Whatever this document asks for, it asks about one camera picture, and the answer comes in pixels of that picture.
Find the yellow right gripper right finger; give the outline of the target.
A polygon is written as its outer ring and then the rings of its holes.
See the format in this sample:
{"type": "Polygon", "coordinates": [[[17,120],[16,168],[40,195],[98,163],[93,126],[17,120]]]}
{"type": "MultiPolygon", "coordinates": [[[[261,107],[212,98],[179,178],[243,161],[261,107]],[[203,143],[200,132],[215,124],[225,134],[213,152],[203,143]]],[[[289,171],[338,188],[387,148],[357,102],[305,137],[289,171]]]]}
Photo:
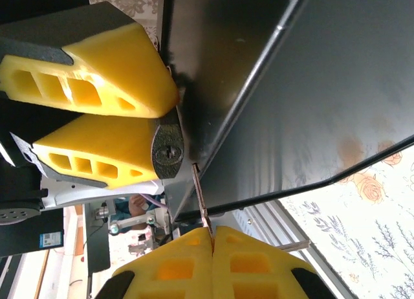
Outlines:
{"type": "Polygon", "coordinates": [[[216,228],[214,299],[336,299],[312,265],[230,227],[216,228]]]}

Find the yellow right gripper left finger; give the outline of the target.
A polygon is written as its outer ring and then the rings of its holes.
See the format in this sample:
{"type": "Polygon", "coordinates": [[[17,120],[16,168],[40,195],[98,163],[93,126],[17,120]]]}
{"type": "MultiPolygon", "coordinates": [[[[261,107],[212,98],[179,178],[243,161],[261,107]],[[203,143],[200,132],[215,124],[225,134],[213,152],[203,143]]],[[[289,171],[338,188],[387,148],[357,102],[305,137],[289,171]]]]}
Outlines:
{"type": "Polygon", "coordinates": [[[196,228],[115,270],[94,299],[212,299],[212,254],[196,228]]]}

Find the dark metal padlock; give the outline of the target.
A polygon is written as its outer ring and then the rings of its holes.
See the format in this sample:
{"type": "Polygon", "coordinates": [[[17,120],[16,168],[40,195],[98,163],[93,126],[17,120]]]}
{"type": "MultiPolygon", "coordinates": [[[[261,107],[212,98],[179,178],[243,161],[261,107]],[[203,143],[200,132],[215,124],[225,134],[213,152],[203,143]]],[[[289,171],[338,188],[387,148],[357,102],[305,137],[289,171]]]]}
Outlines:
{"type": "Polygon", "coordinates": [[[184,138],[177,108],[155,119],[151,162],[159,179],[173,179],[184,158],[184,138]]]}

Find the metal keys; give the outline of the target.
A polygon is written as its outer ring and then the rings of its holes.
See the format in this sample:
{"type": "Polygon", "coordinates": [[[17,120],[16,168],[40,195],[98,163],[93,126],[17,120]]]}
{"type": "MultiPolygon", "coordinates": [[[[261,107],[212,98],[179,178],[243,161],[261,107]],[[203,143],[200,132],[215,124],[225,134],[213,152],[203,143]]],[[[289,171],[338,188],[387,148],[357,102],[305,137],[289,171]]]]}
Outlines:
{"type": "Polygon", "coordinates": [[[208,229],[208,233],[210,235],[210,241],[212,242],[212,246],[214,246],[213,228],[212,228],[212,224],[211,224],[211,221],[208,215],[207,207],[205,205],[204,197],[202,194],[202,188],[201,188],[201,183],[199,179],[199,169],[198,169],[197,163],[193,163],[191,165],[191,170],[192,170],[193,183],[195,186],[195,192],[197,194],[197,200],[199,204],[201,221],[202,221],[203,227],[208,229]]]}

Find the silver metal trim strip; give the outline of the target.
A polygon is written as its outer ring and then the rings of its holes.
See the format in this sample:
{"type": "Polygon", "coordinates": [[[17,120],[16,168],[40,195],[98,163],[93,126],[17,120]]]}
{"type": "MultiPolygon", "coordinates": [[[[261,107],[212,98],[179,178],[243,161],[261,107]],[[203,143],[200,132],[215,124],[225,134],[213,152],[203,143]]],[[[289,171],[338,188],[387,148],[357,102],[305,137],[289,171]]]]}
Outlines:
{"type": "Polygon", "coordinates": [[[291,254],[311,264],[336,299],[358,299],[279,202],[238,209],[233,215],[245,234],[289,249],[291,254]]]}

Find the person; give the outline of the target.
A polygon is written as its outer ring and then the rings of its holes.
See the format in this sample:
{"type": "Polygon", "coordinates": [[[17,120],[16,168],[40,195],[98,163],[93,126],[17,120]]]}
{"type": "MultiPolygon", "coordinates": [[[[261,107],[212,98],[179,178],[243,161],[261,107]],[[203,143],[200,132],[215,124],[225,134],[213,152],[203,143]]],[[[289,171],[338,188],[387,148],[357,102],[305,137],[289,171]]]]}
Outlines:
{"type": "MultiPolygon", "coordinates": [[[[115,199],[114,200],[114,207],[115,207],[115,214],[113,214],[111,216],[111,222],[112,221],[120,221],[120,220],[124,220],[124,219],[129,219],[131,218],[131,214],[129,212],[129,207],[128,207],[128,202],[129,202],[129,197],[125,197],[122,199],[115,199]]],[[[161,199],[163,199],[164,196],[163,195],[154,195],[153,199],[155,201],[158,201],[161,203],[161,199]]],[[[146,209],[146,212],[148,210],[152,210],[154,208],[156,208],[157,206],[155,204],[153,204],[150,201],[146,200],[147,205],[144,207],[146,209]]],[[[146,223],[141,223],[141,224],[137,224],[131,227],[126,227],[123,228],[119,231],[119,234],[126,234],[127,232],[129,232],[130,230],[143,230],[147,227],[146,223]]]]}

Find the person's hand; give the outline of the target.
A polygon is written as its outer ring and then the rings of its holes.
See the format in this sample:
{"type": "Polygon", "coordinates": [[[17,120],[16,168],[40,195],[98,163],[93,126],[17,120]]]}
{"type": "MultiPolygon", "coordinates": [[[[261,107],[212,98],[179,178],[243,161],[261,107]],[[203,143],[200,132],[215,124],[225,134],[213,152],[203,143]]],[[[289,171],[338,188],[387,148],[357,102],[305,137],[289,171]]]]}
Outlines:
{"type": "Polygon", "coordinates": [[[144,215],[146,213],[146,209],[144,208],[146,205],[146,199],[142,195],[132,195],[128,202],[131,216],[137,217],[144,215]]]}

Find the black box with painted lid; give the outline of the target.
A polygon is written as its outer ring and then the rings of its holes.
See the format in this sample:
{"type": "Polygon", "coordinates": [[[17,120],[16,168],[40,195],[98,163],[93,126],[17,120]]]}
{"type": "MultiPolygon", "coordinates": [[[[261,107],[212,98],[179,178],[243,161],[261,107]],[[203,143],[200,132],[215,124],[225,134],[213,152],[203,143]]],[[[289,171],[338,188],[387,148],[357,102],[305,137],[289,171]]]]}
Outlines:
{"type": "Polygon", "coordinates": [[[414,0],[159,0],[182,93],[171,217],[335,183],[414,145],[414,0]]]}

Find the black upright post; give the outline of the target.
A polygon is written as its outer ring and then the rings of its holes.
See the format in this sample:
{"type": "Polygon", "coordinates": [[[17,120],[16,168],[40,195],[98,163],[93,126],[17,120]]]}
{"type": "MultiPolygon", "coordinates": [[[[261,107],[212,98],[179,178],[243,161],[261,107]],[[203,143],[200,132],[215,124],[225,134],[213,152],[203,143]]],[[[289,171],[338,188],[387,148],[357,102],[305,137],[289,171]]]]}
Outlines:
{"type": "Polygon", "coordinates": [[[109,253],[109,209],[105,202],[86,203],[83,206],[85,260],[88,275],[104,271],[111,265],[109,253]]]}

